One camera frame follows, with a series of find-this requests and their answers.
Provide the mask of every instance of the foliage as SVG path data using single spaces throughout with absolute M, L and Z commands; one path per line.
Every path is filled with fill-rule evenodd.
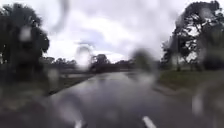
M 210 54 L 211 48 L 223 47 L 224 16 L 220 10 L 217 1 L 188 5 L 176 21 L 172 36 L 167 41 L 169 47 L 163 47 L 163 60 L 169 62 L 173 55 L 179 54 L 187 61 L 191 53 L 196 53 L 199 59 L 203 49 Z
M 4 5 L 0 10 L 0 54 L 8 69 L 38 71 L 43 53 L 49 48 L 47 34 L 41 29 L 42 20 L 35 11 L 21 4 Z M 26 29 L 26 39 L 21 39 Z

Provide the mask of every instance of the white lane marking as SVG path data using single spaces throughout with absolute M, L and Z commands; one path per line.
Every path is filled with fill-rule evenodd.
M 144 116 L 142 120 L 147 128 L 156 128 L 156 125 L 152 122 L 152 120 L 148 116 Z

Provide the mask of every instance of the wet road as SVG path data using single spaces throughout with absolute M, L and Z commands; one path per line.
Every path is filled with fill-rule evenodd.
M 93 77 L 0 117 L 0 128 L 74 128 L 79 120 L 88 128 L 144 128 L 143 116 L 157 128 L 212 128 L 209 117 L 195 117 L 190 103 L 155 91 L 151 81 L 125 73 Z

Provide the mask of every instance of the cloud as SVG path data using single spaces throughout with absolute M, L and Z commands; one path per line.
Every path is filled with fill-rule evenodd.
M 59 0 L 19 1 L 32 6 L 43 17 L 43 28 L 50 31 L 60 20 Z M 53 33 L 48 55 L 74 56 L 77 42 L 88 41 L 95 51 L 128 57 L 137 48 L 147 48 L 155 58 L 162 56 L 161 44 L 169 38 L 178 15 L 196 0 L 70 0 L 65 24 Z

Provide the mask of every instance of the water droplet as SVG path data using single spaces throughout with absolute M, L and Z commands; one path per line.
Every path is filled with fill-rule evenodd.
M 77 51 L 75 59 L 79 70 L 88 70 L 92 59 L 91 50 L 88 47 L 81 46 Z

